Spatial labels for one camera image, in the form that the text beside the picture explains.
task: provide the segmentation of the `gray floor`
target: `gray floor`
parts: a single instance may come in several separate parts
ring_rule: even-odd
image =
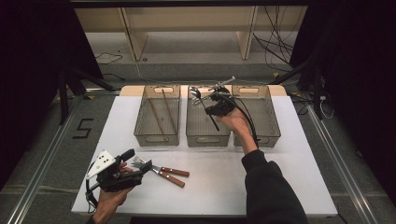
[[[121,60],[114,63],[101,65],[104,74],[112,74],[105,75],[105,81],[115,87],[152,84],[154,81],[161,81],[162,83],[179,82],[179,84],[200,81],[201,83],[213,84],[214,79],[225,80],[231,76],[238,78],[235,83],[265,84],[273,80],[274,72],[277,72],[264,64],[265,53],[255,41],[252,44],[249,60],[241,60],[235,36],[230,33],[153,34],[148,38],[142,60],[138,63],[132,62],[122,35],[96,36],[95,34],[88,34],[88,36],[96,55],[101,52],[112,52],[123,56]],[[183,36],[189,36],[190,38],[187,38],[186,41],[185,38],[182,38]],[[282,69],[288,69],[287,65],[275,59],[271,61],[270,54],[267,54],[267,56],[268,63],[273,63]],[[111,61],[112,59],[102,58],[100,60],[98,59],[99,63],[106,63],[106,60]],[[121,80],[114,75],[123,77],[125,80]],[[287,91],[297,91],[295,87],[297,80],[298,76],[288,80],[284,83],[285,89]],[[95,88],[90,82],[85,82],[85,85],[87,88]],[[85,222],[86,217],[73,214],[70,210],[117,93],[93,91],[86,95],[92,97],[84,97],[79,101],[79,98],[75,97],[73,99],[72,94],[70,94],[70,105],[76,105],[77,109],[65,132],[63,141],[57,148],[54,160],[40,183],[33,202],[29,204],[22,223]],[[306,107],[303,107],[304,104],[295,103],[296,112],[305,112]],[[324,109],[326,111],[332,110],[327,105]],[[88,138],[75,139],[74,136],[85,134],[85,132],[77,130],[82,119],[92,119],[92,121],[84,123],[84,127],[92,130]],[[325,148],[311,116],[304,114],[300,115],[299,119],[317,160],[319,170],[332,195],[334,204],[339,208],[340,214],[347,223],[364,223]],[[14,206],[24,193],[26,186],[29,185],[32,176],[51,145],[52,138],[60,128],[59,121],[60,103],[55,98],[49,108],[46,122],[37,132],[31,149],[21,158],[19,165],[0,193],[0,223],[7,223]],[[336,112],[332,119],[324,119],[323,121],[364,197],[373,209],[378,223],[396,223],[395,206],[375,180],[364,158],[357,156],[357,148],[351,142],[346,128],[337,118]],[[129,221],[130,217],[114,217],[110,223],[129,223]],[[146,223],[160,223],[158,220],[148,221],[139,218],[135,219],[134,223],[143,223],[144,221]],[[340,217],[311,217],[309,222],[320,224],[344,223]]]

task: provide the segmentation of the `wooden desk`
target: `wooden desk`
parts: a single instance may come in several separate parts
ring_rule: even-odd
[[[141,147],[134,137],[134,125],[139,111],[143,87],[125,87],[116,97],[92,161],[102,149],[114,157],[129,148],[137,156],[154,164],[190,172],[181,177],[182,189],[148,172],[141,186],[128,194],[120,214],[148,217],[244,217],[246,215],[246,172],[241,164],[241,147],[233,145],[233,134],[227,147],[188,147],[186,138],[187,86],[182,86],[180,113],[180,144],[176,147]],[[276,161],[290,182],[303,208],[311,217],[333,217],[337,211],[324,184],[318,165],[307,143],[304,131],[289,98],[282,87],[271,87],[282,136],[274,148],[266,151],[268,161]],[[86,214],[85,179],[82,180],[72,212]]]

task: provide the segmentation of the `person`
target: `person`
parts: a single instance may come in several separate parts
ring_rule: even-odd
[[[243,113],[236,108],[226,116],[217,116],[217,121],[224,123],[238,136],[245,153],[242,164],[247,172],[247,223],[308,223],[299,199],[283,177],[279,166],[274,161],[267,161],[264,153],[257,148]],[[98,220],[108,220],[125,201],[129,191],[101,191],[98,210],[90,219],[94,222],[87,223],[100,224],[104,222]]]

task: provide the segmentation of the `black sleeve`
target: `black sleeve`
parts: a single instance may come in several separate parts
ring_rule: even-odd
[[[95,224],[95,221],[93,220],[93,216],[90,216],[90,219],[85,224]]]
[[[280,168],[254,150],[242,163],[247,171],[247,223],[308,223],[300,204]]]

